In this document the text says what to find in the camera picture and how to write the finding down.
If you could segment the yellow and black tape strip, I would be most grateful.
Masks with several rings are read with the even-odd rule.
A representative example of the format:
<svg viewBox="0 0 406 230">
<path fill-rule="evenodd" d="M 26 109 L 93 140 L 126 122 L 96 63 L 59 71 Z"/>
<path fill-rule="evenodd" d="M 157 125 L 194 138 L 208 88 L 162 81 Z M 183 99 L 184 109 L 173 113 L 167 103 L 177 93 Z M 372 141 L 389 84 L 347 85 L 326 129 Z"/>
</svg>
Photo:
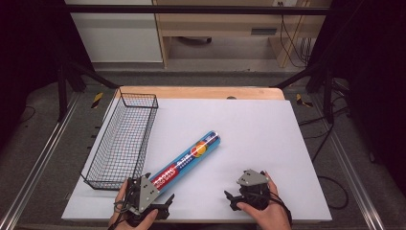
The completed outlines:
<svg viewBox="0 0 406 230">
<path fill-rule="evenodd" d="M 102 95 L 103 95 L 102 92 L 97 93 L 97 95 L 95 96 L 95 98 L 94 98 L 94 100 L 92 102 L 91 108 L 97 108 L 98 107 L 98 105 L 99 105 L 99 103 L 100 103 L 100 101 L 102 99 Z"/>
<path fill-rule="evenodd" d="M 303 101 L 303 98 L 302 98 L 301 94 L 296 94 L 296 102 L 297 102 L 297 105 L 303 105 L 303 106 L 306 106 L 306 107 L 313 107 L 313 103 Z"/>
</svg>

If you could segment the black horizontal frame bar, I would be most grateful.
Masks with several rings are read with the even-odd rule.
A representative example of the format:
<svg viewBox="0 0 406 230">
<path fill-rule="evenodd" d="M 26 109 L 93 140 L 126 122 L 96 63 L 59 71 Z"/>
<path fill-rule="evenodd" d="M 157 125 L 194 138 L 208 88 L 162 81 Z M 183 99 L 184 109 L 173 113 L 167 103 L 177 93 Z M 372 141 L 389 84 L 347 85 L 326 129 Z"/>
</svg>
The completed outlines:
<svg viewBox="0 0 406 230">
<path fill-rule="evenodd" d="M 198 14 L 283 14 L 328 15 L 330 8 L 239 7 L 239 6 L 148 6 L 148 5 L 66 5 L 68 12 L 82 13 L 198 13 Z"/>
</svg>

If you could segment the aluminium floor rail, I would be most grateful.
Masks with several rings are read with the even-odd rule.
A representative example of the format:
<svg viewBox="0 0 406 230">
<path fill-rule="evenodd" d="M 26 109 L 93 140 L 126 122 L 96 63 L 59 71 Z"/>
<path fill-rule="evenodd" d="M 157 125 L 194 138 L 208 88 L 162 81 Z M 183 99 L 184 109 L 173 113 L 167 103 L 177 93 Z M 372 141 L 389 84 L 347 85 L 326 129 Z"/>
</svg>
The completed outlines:
<svg viewBox="0 0 406 230">
<path fill-rule="evenodd" d="M 44 148 L 37 157 L 34 166 L 29 175 L 24 181 L 21 189 L 15 197 L 8 212 L 0 220 L 0 230 L 13 230 L 23 213 L 28 201 L 30 200 L 34 189 L 43 174 L 50 158 L 52 157 L 55 148 L 64 133 L 65 128 L 69 124 L 73 113 L 76 110 L 80 93 L 74 92 L 67 106 L 67 111 L 62 116 L 61 120 L 56 123 L 50 137 L 48 138 Z"/>
<path fill-rule="evenodd" d="M 368 194 L 361 177 L 354 168 L 353 164 L 350 162 L 350 158 L 348 157 L 340 138 L 334 130 L 334 128 L 337 127 L 337 119 L 339 115 L 348 112 L 349 109 L 347 107 L 343 107 L 337 110 L 332 110 L 330 112 L 331 118 L 328 118 L 327 113 L 324 111 L 321 97 L 312 95 L 311 99 L 313 100 L 318 113 L 323 116 L 323 126 L 327 129 L 328 142 L 331 145 L 336 162 L 340 166 L 342 175 L 346 178 L 351 195 L 356 201 L 364 221 L 370 230 L 385 230 L 384 223 L 375 209 L 375 206 L 372 203 L 371 197 Z"/>
</svg>

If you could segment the person's left hand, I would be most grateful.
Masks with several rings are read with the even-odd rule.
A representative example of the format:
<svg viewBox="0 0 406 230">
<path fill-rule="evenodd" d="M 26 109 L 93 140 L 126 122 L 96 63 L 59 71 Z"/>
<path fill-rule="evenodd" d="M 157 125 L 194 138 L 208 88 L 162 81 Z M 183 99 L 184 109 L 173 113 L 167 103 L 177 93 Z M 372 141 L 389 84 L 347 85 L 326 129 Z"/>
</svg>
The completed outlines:
<svg viewBox="0 0 406 230">
<path fill-rule="evenodd" d="M 127 181 L 125 180 L 118 191 L 118 194 L 116 195 L 115 202 L 119 203 L 124 199 L 126 187 Z M 122 204 L 119 203 L 118 206 L 113 210 L 113 214 L 110 217 L 108 222 L 108 230 L 148 230 L 158 215 L 158 211 L 153 210 L 136 227 L 132 227 L 125 220 L 124 215 L 121 213 L 121 209 Z"/>
</svg>

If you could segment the blue cling film roll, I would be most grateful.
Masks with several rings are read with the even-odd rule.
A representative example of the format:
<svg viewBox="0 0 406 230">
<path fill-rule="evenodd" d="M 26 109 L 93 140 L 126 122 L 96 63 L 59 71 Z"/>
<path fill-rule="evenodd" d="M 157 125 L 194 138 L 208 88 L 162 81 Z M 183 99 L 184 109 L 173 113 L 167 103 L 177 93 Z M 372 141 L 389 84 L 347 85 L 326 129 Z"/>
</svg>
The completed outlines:
<svg viewBox="0 0 406 230">
<path fill-rule="evenodd" d="M 213 130 L 209 131 L 195 144 L 169 162 L 161 171 L 152 176 L 150 182 L 160 194 L 164 193 L 213 152 L 220 142 L 221 139 L 218 133 Z"/>
</svg>

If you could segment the white table sheet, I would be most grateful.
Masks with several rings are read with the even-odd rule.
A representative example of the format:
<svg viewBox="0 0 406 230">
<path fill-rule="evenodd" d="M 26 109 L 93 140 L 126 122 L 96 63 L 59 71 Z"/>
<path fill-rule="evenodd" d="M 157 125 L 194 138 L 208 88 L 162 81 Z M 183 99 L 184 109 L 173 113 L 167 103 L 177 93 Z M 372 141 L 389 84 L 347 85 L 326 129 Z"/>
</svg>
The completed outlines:
<svg viewBox="0 0 406 230">
<path fill-rule="evenodd" d="M 281 100 L 159 99 L 144 173 L 156 174 L 209 131 L 218 147 L 158 197 L 170 222 L 247 222 L 224 191 L 235 194 L 244 171 L 267 170 L 295 221 L 331 219 L 292 106 Z M 116 190 L 94 190 L 82 179 L 63 213 L 67 220 L 109 219 Z"/>
</svg>

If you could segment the light wooden desk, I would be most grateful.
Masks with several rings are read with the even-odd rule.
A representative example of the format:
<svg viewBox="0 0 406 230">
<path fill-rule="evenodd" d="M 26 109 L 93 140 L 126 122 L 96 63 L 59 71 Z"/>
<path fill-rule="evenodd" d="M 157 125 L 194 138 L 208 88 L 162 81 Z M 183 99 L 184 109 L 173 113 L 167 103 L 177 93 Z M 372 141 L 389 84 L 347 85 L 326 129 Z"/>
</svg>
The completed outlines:
<svg viewBox="0 0 406 230">
<path fill-rule="evenodd" d="M 152 0 L 155 6 L 239 6 L 328 8 L 332 0 Z M 194 14 L 158 13 L 158 30 L 164 40 L 170 37 L 264 36 L 270 41 L 281 68 L 294 55 L 300 37 L 318 36 L 322 15 L 279 14 Z"/>
</svg>

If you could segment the person's right hand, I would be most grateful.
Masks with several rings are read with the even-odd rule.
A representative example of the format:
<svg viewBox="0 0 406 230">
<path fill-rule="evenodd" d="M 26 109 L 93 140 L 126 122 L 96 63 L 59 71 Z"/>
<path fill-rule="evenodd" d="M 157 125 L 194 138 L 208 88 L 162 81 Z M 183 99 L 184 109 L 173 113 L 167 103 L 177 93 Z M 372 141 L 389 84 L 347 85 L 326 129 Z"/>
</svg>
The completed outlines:
<svg viewBox="0 0 406 230">
<path fill-rule="evenodd" d="M 288 214 L 273 200 L 268 201 L 264 210 L 257 210 L 244 202 L 240 202 L 240 208 L 256 221 L 261 230 L 291 230 Z"/>
</svg>

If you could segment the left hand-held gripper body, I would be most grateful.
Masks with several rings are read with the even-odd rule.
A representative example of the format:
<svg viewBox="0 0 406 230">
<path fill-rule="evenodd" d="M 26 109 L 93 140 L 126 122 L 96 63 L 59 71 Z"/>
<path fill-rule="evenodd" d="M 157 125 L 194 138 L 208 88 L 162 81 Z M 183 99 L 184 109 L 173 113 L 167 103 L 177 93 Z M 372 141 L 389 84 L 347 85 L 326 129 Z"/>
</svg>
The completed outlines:
<svg viewBox="0 0 406 230">
<path fill-rule="evenodd" d="M 157 219 L 167 219 L 169 208 L 160 208 L 155 199 L 160 191 L 149 179 L 128 178 L 125 190 L 125 213 L 128 221 L 142 221 L 153 210 L 158 211 Z"/>
</svg>

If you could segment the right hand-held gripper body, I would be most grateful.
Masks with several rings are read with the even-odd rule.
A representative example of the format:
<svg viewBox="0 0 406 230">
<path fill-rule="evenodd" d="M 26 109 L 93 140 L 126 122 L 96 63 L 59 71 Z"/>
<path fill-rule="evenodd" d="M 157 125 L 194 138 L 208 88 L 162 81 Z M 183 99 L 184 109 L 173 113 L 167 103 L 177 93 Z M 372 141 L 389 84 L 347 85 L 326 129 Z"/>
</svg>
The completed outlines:
<svg viewBox="0 0 406 230">
<path fill-rule="evenodd" d="M 270 190 L 263 172 L 246 170 L 237 184 L 240 186 L 239 202 L 249 204 L 257 210 L 264 210 L 268 206 Z"/>
</svg>

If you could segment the black metal stand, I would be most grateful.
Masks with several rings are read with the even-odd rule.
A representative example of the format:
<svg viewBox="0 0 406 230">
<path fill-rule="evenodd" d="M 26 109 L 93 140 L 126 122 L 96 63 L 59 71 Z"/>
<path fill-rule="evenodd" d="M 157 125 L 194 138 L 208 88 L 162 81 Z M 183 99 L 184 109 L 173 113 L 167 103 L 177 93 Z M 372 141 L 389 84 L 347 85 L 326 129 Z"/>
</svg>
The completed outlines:
<svg viewBox="0 0 406 230">
<path fill-rule="evenodd" d="M 61 64 L 57 70 L 59 122 L 62 121 L 68 113 L 66 82 L 69 82 L 75 92 L 82 92 L 86 88 L 86 85 L 81 78 L 82 75 L 90 77 L 92 80 L 97 81 L 110 89 L 117 89 L 120 87 L 118 84 L 103 78 L 95 71 L 78 63 L 67 62 Z"/>
<path fill-rule="evenodd" d="M 305 89 L 308 93 L 315 93 L 324 87 L 323 92 L 323 115 L 329 124 L 333 124 L 333 112 L 331 105 L 331 91 L 333 85 L 332 71 L 322 61 L 318 61 L 307 66 L 303 71 L 295 74 L 293 77 L 274 85 L 274 88 L 284 89 L 288 85 L 301 80 L 304 77 L 310 77 Z"/>
</svg>

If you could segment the black curtain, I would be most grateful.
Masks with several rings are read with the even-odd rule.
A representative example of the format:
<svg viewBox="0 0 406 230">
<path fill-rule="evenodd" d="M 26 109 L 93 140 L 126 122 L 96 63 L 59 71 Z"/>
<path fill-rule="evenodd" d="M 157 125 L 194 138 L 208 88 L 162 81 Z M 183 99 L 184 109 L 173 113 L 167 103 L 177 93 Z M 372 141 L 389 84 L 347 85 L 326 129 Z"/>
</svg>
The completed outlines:
<svg viewBox="0 0 406 230">
<path fill-rule="evenodd" d="M 57 81 L 59 62 L 50 32 L 72 61 L 93 68 L 70 13 L 47 11 L 65 0 L 0 0 L 0 150 L 11 139 L 28 96 Z"/>
<path fill-rule="evenodd" d="M 370 145 L 406 194 L 406 0 L 332 0 L 310 62 L 332 47 L 327 69 L 350 85 Z"/>
</svg>

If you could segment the white cabinet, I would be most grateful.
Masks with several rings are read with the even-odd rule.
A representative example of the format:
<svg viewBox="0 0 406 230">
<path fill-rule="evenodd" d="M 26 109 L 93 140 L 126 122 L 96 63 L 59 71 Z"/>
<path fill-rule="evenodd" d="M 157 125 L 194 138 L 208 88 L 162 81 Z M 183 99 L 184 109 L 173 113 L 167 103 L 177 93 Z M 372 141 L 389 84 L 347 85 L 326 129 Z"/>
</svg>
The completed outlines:
<svg viewBox="0 0 406 230">
<path fill-rule="evenodd" d="M 162 62 L 153 13 L 72 13 L 92 62 Z"/>
</svg>

